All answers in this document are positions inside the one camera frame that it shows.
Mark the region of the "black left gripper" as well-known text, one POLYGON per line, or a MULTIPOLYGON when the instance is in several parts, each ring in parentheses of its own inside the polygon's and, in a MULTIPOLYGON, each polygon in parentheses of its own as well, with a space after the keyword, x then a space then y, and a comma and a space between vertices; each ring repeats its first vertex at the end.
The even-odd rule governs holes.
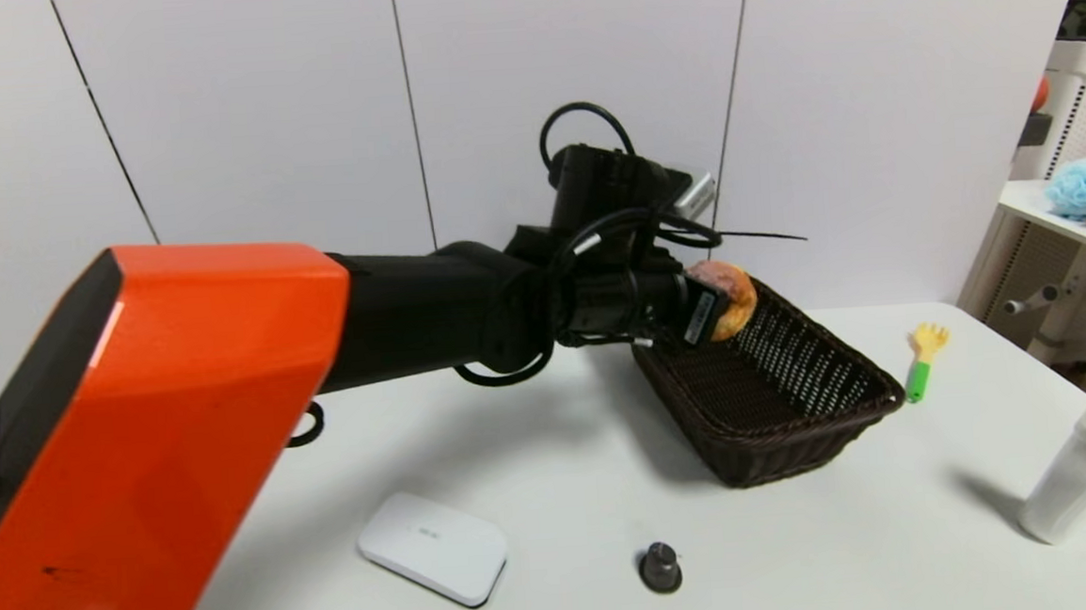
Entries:
POLYGON ((728 294, 691 274, 636 274, 632 338, 669 347, 712 342, 714 329, 728 310, 728 294))

